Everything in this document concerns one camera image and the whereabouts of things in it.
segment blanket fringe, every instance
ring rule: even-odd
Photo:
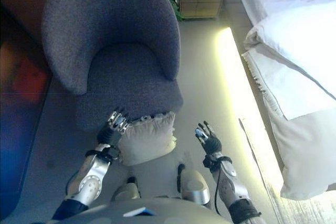
[[[242,54],[241,56],[246,61],[247,67],[250,70],[254,81],[257,83],[258,88],[262,93],[262,97],[264,99],[266,99],[266,101],[268,102],[268,105],[276,113],[277,116],[283,117],[284,116],[283,112],[282,112],[277,100],[275,99],[273,94],[269,91],[267,85],[264,83],[264,81],[263,81],[263,79],[260,75],[259,69],[255,65],[255,63],[253,62],[253,59],[251,58],[249,52],[246,52],[246,53]]]

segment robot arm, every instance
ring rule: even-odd
[[[118,141],[128,127],[127,117],[114,111],[98,134],[98,146],[86,153],[68,194],[52,217],[53,222],[77,215],[89,208],[102,190],[102,181],[113,160],[118,159]]]
[[[218,192],[234,224],[266,224],[260,217],[261,213],[253,206],[246,187],[238,179],[232,160],[221,153],[222,144],[220,140],[210,125],[207,122],[204,122],[204,124],[205,126],[198,124],[195,133],[206,153],[203,164],[210,169],[217,182],[215,197]]]

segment bed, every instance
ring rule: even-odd
[[[281,196],[335,189],[336,0],[225,1],[282,171]]]

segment black cable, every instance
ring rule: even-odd
[[[215,209],[216,209],[216,212],[222,216],[219,211],[218,211],[218,208],[217,208],[217,194],[218,194],[218,184],[219,184],[219,179],[220,179],[220,172],[221,172],[221,167],[219,166],[219,174],[218,174],[218,179],[217,179],[217,185],[216,185],[216,191],[215,191]]]
[[[68,180],[67,185],[65,186],[65,195],[68,195],[68,186],[70,184],[70,181],[78,174],[79,171],[76,171]]]

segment gray armchair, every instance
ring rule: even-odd
[[[180,34],[169,0],[47,0],[44,51],[77,95],[77,125],[100,127],[116,107],[132,119],[177,112]]]

